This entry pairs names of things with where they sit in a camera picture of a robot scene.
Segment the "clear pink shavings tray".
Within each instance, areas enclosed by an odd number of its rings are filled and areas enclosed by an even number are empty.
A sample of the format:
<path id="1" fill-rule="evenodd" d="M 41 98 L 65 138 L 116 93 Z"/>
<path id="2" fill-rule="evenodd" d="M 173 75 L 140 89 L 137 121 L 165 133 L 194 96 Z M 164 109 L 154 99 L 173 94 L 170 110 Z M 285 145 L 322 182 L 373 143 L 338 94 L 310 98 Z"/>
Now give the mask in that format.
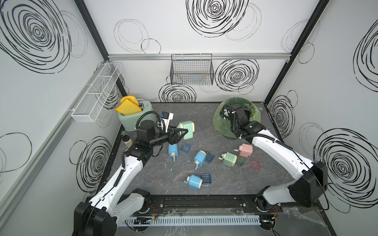
<path id="1" fill-rule="evenodd" d="M 251 168 L 253 169 L 262 169 L 262 163 L 259 158 L 251 158 Z"/>

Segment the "clear blue shavings tray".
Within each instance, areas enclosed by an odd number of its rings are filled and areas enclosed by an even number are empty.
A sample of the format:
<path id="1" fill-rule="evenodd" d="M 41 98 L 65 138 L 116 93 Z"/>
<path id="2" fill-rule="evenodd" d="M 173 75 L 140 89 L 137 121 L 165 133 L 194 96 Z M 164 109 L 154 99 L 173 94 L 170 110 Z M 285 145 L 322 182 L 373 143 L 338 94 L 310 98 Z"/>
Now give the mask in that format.
<path id="1" fill-rule="evenodd" d="M 202 184 L 210 185 L 212 183 L 212 177 L 210 173 L 201 174 Z"/>

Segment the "green cream pencil sharpener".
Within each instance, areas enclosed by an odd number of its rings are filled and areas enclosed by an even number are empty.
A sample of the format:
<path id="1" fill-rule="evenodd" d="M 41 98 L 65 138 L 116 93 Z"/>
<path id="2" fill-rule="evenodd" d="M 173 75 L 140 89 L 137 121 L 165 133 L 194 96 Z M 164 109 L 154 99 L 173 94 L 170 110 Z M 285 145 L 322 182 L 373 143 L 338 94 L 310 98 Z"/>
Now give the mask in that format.
<path id="1" fill-rule="evenodd" d="M 237 161 L 237 155 L 230 152 L 226 152 L 221 154 L 219 160 L 221 160 L 225 166 L 233 167 Z"/>

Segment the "yellow green pencil sharpener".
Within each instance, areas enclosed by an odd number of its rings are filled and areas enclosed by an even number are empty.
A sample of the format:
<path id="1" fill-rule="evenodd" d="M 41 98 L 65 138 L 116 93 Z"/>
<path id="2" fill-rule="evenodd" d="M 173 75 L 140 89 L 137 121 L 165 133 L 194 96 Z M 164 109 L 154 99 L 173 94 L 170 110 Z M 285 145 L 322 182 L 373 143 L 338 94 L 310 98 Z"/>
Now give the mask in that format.
<path id="1" fill-rule="evenodd" d="M 193 138 L 194 132 L 195 132 L 194 122 L 191 122 L 191 121 L 181 122 L 178 124 L 177 127 L 188 130 L 188 132 L 183 137 L 184 140 Z"/>

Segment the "clear green shavings tray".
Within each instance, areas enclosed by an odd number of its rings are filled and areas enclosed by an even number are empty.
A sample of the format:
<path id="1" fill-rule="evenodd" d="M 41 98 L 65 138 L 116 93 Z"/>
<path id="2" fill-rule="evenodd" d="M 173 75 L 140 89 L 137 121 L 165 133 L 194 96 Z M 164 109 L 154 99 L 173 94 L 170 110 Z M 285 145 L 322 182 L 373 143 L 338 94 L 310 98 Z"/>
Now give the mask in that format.
<path id="1" fill-rule="evenodd" d="M 238 167 L 243 167 L 245 165 L 245 162 L 246 162 L 245 158 L 238 157 L 235 165 L 238 166 Z"/>

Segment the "blue sharpener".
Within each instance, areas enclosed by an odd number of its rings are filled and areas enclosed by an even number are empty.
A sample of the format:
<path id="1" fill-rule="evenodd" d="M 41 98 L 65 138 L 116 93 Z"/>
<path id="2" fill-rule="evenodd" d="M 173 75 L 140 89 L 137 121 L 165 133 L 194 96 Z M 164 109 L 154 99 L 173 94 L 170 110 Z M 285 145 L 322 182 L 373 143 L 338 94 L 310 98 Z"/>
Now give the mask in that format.
<path id="1" fill-rule="evenodd" d="M 206 159 L 206 152 L 200 150 L 194 157 L 195 169 L 201 168 Z"/>
<path id="2" fill-rule="evenodd" d="M 196 175 L 191 175 L 187 177 L 184 183 L 192 190 L 199 190 L 202 187 L 203 179 Z"/>
<path id="3" fill-rule="evenodd" d="M 173 159 L 173 161 L 176 161 L 176 157 L 178 156 L 178 146 L 177 144 L 169 144 L 168 146 L 168 155 Z"/>

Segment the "pink pencil sharpener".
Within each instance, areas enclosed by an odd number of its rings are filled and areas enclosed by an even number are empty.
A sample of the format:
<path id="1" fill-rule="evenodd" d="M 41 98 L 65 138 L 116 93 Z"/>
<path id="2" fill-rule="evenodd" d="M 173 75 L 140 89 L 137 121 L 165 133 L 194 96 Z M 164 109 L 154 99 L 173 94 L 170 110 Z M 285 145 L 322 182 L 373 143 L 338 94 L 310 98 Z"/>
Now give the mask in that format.
<path id="1" fill-rule="evenodd" d="M 238 148 L 234 149 L 242 157 L 249 157 L 253 153 L 253 146 L 249 144 L 241 144 Z"/>

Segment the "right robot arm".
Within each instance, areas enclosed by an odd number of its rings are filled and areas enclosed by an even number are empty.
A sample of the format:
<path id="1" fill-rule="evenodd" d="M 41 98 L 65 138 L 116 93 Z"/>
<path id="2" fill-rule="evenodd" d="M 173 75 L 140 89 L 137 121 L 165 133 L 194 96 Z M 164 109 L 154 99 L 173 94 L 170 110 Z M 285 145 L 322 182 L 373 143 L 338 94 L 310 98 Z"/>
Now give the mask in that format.
<path id="1" fill-rule="evenodd" d="M 277 139 L 265 126 L 250 121 L 251 110 L 240 105 L 225 104 L 219 116 L 230 121 L 231 132 L 239 139 L 260 148 L 283 166 L 293 177 L 290 183 L 267 186 L 260 191 L 255 204 L 259 211 L 267 212 L 281 203 L 298 203 L 312 207 L 327 190 L 327 166 L 303 157 L 293 148 Z"/>

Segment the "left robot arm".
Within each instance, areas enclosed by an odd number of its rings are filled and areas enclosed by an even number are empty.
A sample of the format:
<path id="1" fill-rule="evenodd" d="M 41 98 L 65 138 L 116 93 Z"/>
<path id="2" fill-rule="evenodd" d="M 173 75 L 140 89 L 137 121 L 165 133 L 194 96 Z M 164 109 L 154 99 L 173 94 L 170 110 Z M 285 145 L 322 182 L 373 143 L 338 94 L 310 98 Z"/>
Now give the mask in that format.
<path id="1" fill-rule="evenodd" d="M 137 211 L 150 207 L 150 193 L 135 189 L 122 196 L 135 176 L 153 156 L 154 147 L 179 143 L 188 129 L 172 125 L 159 127 L 154 121 L 137 121 L 137 137 L 122 154 L 122 164 L 106 185 L 88 202 L 80 202 L 74 210 L 74 236 L 113 236 L 122 223 Z"/>

